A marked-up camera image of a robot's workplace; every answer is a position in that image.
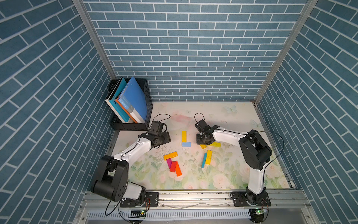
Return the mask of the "lemon yellow long block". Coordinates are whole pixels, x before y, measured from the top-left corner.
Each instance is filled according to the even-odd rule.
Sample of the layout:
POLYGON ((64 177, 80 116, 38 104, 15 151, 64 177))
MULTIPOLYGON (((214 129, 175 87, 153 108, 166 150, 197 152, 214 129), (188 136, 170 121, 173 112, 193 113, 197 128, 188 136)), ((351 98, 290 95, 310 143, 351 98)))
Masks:
POLYGON ((208 145, 211 147, 221 147, 221 143, 220 142, 213 142, 212 144, 208 145))

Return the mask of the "teal long block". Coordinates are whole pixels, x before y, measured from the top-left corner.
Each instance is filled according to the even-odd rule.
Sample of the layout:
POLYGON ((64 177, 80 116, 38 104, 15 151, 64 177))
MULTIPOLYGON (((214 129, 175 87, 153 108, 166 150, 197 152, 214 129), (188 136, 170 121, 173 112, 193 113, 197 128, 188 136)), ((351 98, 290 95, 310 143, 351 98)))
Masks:
POLYGON ((205 167, 206 161, 207 161, 207 153, 205 153, 203 156, 203 161, 202 161, 202 165, 201 165, 202 168, 205 167))

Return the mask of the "light blue short block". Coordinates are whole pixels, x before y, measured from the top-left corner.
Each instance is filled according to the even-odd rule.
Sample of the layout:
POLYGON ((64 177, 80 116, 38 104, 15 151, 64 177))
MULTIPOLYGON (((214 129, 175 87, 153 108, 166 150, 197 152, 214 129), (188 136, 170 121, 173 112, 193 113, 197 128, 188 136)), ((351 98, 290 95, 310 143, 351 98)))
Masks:
POLYGON ((191 143, 190 142, 183 142, 182 147, 191 147, 191 143))

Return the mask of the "orange-yellow long block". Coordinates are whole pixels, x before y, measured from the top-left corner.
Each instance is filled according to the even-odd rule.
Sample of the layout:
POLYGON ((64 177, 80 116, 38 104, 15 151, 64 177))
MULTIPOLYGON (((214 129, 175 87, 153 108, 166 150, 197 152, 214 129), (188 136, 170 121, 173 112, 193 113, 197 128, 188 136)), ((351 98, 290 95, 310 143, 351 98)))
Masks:
POLYGON ((177 152, 173 152, 173 153, 169 153, 167 155, 164 155, 163 156, 163 159, 164 160, 168 160, 168 159, 171 159, 171 158, 174 158, 174 157, 177 157, 178 156, 178 153, 177 152))

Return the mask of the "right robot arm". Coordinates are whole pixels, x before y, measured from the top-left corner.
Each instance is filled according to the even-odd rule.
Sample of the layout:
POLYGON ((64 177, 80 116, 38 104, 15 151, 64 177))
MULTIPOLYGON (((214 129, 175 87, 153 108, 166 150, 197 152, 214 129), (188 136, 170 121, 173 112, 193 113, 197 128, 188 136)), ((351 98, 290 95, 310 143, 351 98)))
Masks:
POLYGON ((259 131, 237 132, 221 129, 220 126, 209 126, 205 120, 195 124, 198 134, 198 145, 210 145, 215 142, 239 146, 244 160, 249 166, 249 182, 244 195, 249 206, 271 206, 264 186, 265 169, 269 165, 272 150, 260 135, 259 131))

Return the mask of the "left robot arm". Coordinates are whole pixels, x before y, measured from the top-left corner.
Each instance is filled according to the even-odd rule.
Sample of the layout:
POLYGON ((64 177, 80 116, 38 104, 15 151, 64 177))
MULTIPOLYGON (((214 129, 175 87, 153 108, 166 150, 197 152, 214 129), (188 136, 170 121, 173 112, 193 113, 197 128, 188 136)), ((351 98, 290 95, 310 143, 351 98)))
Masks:
POLYGON ((167 125, 153 121, 148 131, 140 134, 127 149, 99 160, 90 191, 114 202, 129 199, 135 206, 143 205, 145 187, 129 182, 130 167, 145 153, 170 142, 167 125))

